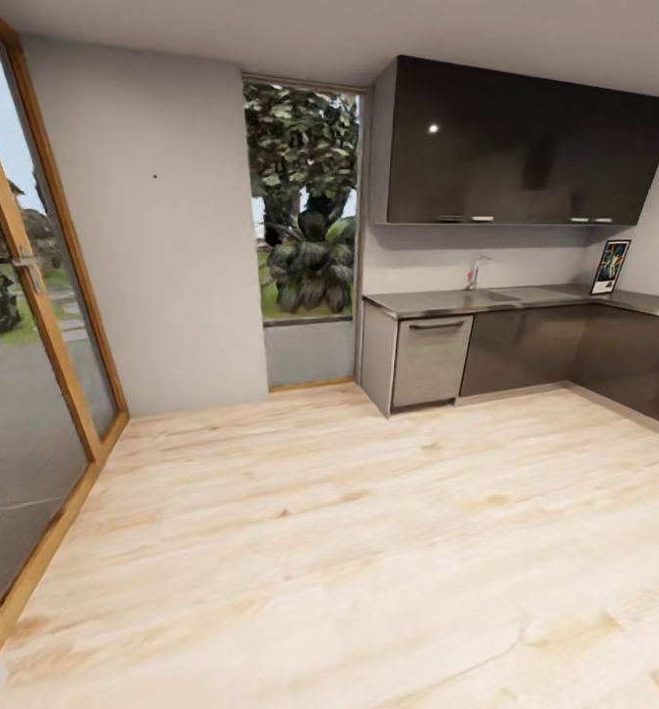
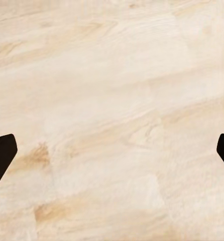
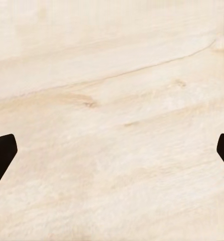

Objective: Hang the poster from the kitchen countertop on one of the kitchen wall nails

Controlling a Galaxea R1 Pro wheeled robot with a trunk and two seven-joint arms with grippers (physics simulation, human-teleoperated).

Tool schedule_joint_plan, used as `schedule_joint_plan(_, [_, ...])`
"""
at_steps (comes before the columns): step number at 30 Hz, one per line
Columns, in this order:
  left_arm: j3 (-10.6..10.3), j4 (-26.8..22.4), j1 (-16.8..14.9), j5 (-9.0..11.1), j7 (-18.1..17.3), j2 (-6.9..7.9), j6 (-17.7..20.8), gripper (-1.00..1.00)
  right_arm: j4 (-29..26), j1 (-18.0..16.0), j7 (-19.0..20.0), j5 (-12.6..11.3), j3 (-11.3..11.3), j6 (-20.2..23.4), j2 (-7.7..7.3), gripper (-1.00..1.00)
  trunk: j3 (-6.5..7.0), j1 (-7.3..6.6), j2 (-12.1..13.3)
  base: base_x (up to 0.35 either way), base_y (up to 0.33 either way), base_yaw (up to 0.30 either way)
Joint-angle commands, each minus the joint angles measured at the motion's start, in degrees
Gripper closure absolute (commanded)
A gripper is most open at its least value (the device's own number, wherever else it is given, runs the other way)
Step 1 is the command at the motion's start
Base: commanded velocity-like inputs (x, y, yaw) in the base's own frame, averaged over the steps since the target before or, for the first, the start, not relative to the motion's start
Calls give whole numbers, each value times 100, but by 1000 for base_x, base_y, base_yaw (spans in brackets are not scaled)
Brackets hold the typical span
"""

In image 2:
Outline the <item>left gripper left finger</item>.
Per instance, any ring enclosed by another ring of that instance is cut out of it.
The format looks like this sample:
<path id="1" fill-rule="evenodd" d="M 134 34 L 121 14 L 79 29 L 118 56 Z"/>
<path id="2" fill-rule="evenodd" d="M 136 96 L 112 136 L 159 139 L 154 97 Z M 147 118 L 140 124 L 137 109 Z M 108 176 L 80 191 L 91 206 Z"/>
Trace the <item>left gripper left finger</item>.
<path id="1" fill-rule="evenodd" d="M 0 180 L 18 152 L 18 146 L 13 134 L 0 137 Z"/>

